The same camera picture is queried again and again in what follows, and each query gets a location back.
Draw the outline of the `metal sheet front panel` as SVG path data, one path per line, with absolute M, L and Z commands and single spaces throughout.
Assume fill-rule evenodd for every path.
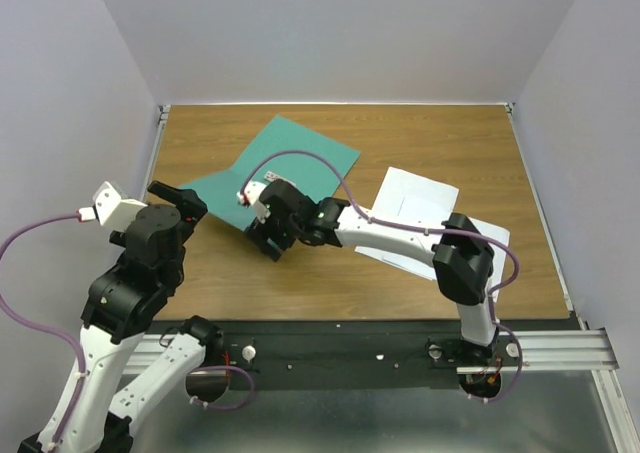
M 205 411 L 172 391 L 135 452 L 636 452 L 639 429 L 596 375 L 533 373 L 482 404 L 432 389 L 260 392 Z

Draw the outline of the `aluminium extrusion rail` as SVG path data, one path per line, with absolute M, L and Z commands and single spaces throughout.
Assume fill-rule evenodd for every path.
M 174 347 L 157 343 L 158 335 L 147 335 L 125 354 L 120 367 L 124 375 L 139 375 L 161 360 L 168 364 L 198 367 L 204 362 L 204 348 L 194 340 L 181 340 Z M 523 371 L 616 370 L 618 361 L 605 331 L 523 331 L 515 338 L 501 333 L 498 356 L 506 372 L 517 366 Z

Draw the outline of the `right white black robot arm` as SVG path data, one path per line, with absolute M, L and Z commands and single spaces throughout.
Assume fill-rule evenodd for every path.
M 402 225 L 377 219 L 344 199 L 314 201 L 284 180 L 251 181 L 237 198 L 254 213 L 245 236 L 273 261 L 300 242 L 311 247 L 372 248 L 433 268 L 439 291 L 455 303 L 460 317 L 454 359 L 486 365 L 494 357 L 498 328 L 487 284 L 495 252 L 467 216 L 453 214 L 444 221 L 443 231 L 432 233 L 426 223 Z

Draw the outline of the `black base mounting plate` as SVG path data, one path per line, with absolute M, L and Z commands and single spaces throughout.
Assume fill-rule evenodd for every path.
M 453 357 L 460 339 L 455 320 L 220 321 L 218 350 L 208 365 L 224 361 L 252 377 L 257 390 L 455 388 L 506 372 L 498 347 L 486 365 Z M 574 317 L 509 320 L 515 338 L 523 331 L 584 331 Z

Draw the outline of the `table edge rail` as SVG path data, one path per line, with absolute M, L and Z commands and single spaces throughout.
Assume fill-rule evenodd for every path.
M 107 178 L 125 196 L 141 201 L 147 198 L 147 185 L 153 176 L 170 111 L 170 104 L 156 105 L 154 116 L 148 118 L 142 133 L 128 128 L 114 136 L 113 165 Z
M 535 204 L 536 204 L 536 208 L 537 208 L 537 211 L 538 211 L 540 219 L 541 219 L 542 228 L 543 228 L 543 231 L 544 231 L 544 234 L 545 234 L 545 237 L 546 237 L 549 249 L 550 249 L 550 253 L 551 253 L 551 257 L 552 257 L 553 263 L 554 263 L 554 267 L 556 269 L 556 273 L 557 273 L 557 276 L 558 276 L 558 279 L 559 279 L 559 282 L 560 282 L 560 285 L 561 285 L 561 289 L 562 289 L 562 292 L 563 292 L 565 305 L 566 305 L 568 311 L 576 317 L 579 327 L 582 330 L 584 330 L 584 329 L 588 328 L 588 325 L 584 323 L 583 319 L 581 318 L 581 316 L 579 315 L 579 313 L 575 309 L 575 305 L 574 305 L 574 302 L 573 302 L 573 300 L 571 298 L 571 295 L 570 295 L 570 292 L 569 292 L 569 289 L 568 289 L 568 286 L 567 286 L 567 283 L 566 283 L 566 280 L 565 280 L 564 272 L 562 270 L 562 265 L 561 265 L 560 259 L 558 257 L 558 254 L 557 254 L 556 245 L 555 245 L 553 236 L 551 234 L 551 231 L 549 229 L 549 224 L 548 224 L 548 221 L 547 221 L 546 212 L 544 210 L 544 206 L 542 205 L 542 202 L 541 202 L 541 199 L 540 199 L 540 196 L 539 196 L 539 192 L 538 192 L 538 189 L 537 189 L 537 185 L 535 183 L 535 180 L 534 180 L 534 177 L 533 177 L 533 174 L 532 174 L 532 170 L 529 167 L 528 160 L 526 158 L 522 142 L 521 142 L 521 140 L 519 138 L 519 135 L 518 135 L 518 132 L 517 132 L 517 128 L 516 128 L 516 124 L 515 124 L 515 120 L 514 120 L 515 106 L 516 106 L 516 104 L 514 102 L 506 102 L 504 104 L 505 112 L 506 112 L 507 118 L 509 120 L 509 123 L 511 125 L 512 131 L 513 131 L 513 135 L 514 135 L 514 138 L 515 138 L 515 141 L 516 141 L 516 144 L 517 144 L 517 147 L 518 147 L 521 159 L 522 159 L 522 163 L 523 163 L 526 175 L 527 175 L 527 179 L 528 179 L 530 187 L 531 187 L 531 191 L 532 191 L 533 198 L 534 198 L 534 201 L 535 201 Z

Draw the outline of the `left table edge rail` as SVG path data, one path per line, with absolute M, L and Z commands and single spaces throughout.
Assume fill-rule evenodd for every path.
M 128 128 L 114 136 L 113 165 L 107 178 L 125 196 L 141 201 L 147 198 L 147 185 L 153 176 L 170 111 L 170 104 L 156 105 L 154 116 L 148 118 L 142 133 Z

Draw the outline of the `right table edge rail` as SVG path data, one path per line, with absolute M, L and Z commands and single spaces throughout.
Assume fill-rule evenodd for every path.
M 571 298 L 571 295 L 570 295 L 570 292 L 569 292 L 569 289 L 568 289 L 568 286 L 567 286 L 567 283 L 566 283 L 566 280 L 565 280 L 564 272 L 562 270 L 562 265 L 561 265 L 560 259 L 558 257 L 558 254 L 557 254 L 556 245 L 555 245 L 553 236 L 551 234 L 551 231 L 549 229 L 549 224 L 548 224 L 548 221 L 547 221 L 546 212 L 544 210 L 544 206 L 542 205 L 542 202 L 541 202 L 541 199 L 540 199 L 540 196 L 539 196 L 539 192 L 538 192 L 538 189 L 537 189 L 537 185 L 535 183 L 535 180 L 534 180 L 534 177 L 533 177 L 533 174 L 532 174 L 532 170 L 529 167 L 528 160 L 526 158 L 522 142 L 521 142 L 521 140 L 519 138 L 519 135 L 518 135 L 518 132 L 517 132 L 517 128 L 516 128 L 516 124 L 515 124 L 515 120 L 514 120 L 515 106 L 516 106 L 516 104 L 514 102 L 506 102 L 504 104 L 505 112 L 506 112 L 507 118 L 509 120 L 509 123 L 511 125 L 512 131 L 513 131 L 513 135 L 514 135 L 514 138 L 515 138 L 515 141 L 516 141 L 516 144 L 517 144 L 517 147 L 518 147 L 521 159 L 522 159 L 522 163 L 523 163 L 526 175 L 527 175 L 527 179 L 528 179 L 530 187 L 531 187 L 531 191 L 532 191 L 533 198 L 534 198 L 534 201 L 535 201 L 535 204 L 536 204 L 536 208 L 537 208 L 537 211 L 538 211 L 540 219 L 541 219 L 542 228 L 543 228 L 543 231 L 544 231 L 544 234 L 545 234 L 545 237 L 546 237 L 549 249 L 550 249 L 550 253 L 551 253 L 551 257 L 552 257 L 553 263 L 554 263 L 554 267 L 556 269 L 556 273 L 557 273 L 557 276 L 558 276 L 558 279 L 559 279 L 559 282 L 560 282 L 560 285 L 561 285 L 561 289 L 562 289 L 562 292 L 563 292 L 565 305 L 566 305 L 568 311 L 576 317 L 579 327 L 582 330 L 584 330 L 584 329 L 588 328 L 588 325 L 584 323 L 583 319 L 581 318 L 581 316 L 579 315 L 579 313 L 575 309 L 575 305 L 574 305 L 574 302 L 573 302 L 573 300 Z

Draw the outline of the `white paper sheet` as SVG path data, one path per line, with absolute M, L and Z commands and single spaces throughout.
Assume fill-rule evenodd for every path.
M 452 211 L 446 220 L 432 221 L 434 229 L 446 229 L 444 235 L 421 235 L 427 255 L 443 296 L 465 306 L 484 301 L 486 292 L 500 283 L 506 259 L 508 230 Z
M 374 213 L 398 216 L 398 222 L 446 220 L 453 211 L 459 189 L 414 173 L 389 167 L 372 205 Z M 406 256 L 379 249 L 357 247 L 357 253 L 429 280 L 435 280 L 432 267 Z

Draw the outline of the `teal paper folder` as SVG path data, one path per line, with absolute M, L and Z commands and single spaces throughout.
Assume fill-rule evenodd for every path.
M 250 225 L 254 215 L 238 204 L 236 193 L 260 161 L 275 152 L 288 149 L 318 154 L 331 162 L 342 176 L 347 175 L 360 156 L 357 149 L 282 116 L 276 116 L 254 137 L 230 168 L 202 176 L 182 186 L 196 191 L 207 204 L 210 214 L 243 230 Z M 314 201 L 333 195 L 339 187 L 339 180 L 329 167 L 306 155 L 279 156 L 260 167 L 253 179 L 267 183 L 265 175 L 269 172 L 292 182 Z

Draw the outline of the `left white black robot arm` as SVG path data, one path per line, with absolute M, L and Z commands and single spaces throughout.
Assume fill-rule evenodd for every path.
M 193 369 L 214 366 L 222 353 L 219 330 L 188 319 L 174 341 L 126 386 L 125 367 L 184 280 L 185 244 L 207 206 L 191 189 L 153 181 L 147 204 L 103 183 L 81 222 L 96 221 L 122 252 L 88 289 L 78 338 L 68 337 L 76 360 L 45 427 L 24 439 L 22 452 L 128 452 L 142 422 Z

